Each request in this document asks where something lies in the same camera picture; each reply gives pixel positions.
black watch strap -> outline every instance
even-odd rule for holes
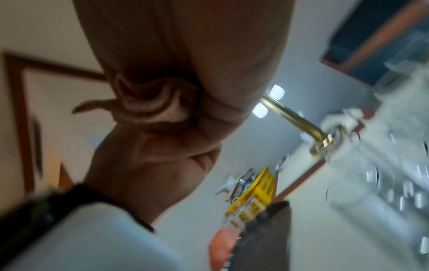
[[[26,202],[0,217],[0,268],[47,233],[75,208],[96,202],[117,206],[97,191],[84,184],[78,184],[67,193],[53,194],[48,198]],[[149,224],[133,218],[141,226],[154,232]]]

skin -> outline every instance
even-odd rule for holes
[[[74,111],[104,109],[118,122],[85,182],[150,223],[198,186],[216,162],[220,142],[251,114],[277,69],[294,1],[74,4],[117,97]],[[201,166],[201,159],[210,165]]]

light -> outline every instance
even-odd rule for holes
[[[280,100],[285,95],[285,90],[279,85],[274,85],[271,91],[269,92],[269,95],[275,98],[276,100]]]
[[[258,103],[252,111],[258,118],[263,118],[268,114],[268,108],[266,108],[263,104]]]

yellow plastic crate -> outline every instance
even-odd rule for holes
[[[263,205],[267,206],[272,200],[274,185],[275,179],[268,171],[268,168],[265,167],[251,187],[249,187],[249,189],[228,208],[226,215],[235,212],[237,210],[237,206],[239,204],[243,205],[251,196]],[[260,211],[260,208],[257,208],[257,206],[254,206],[254,208],[252,206],[252,213],[254,215],[257,215]]]

orange object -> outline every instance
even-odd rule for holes
[[[233,227],[222,227],[213,237],[209,245],[210,267],[212,271],[220,271],[229,259],[239,234]]]

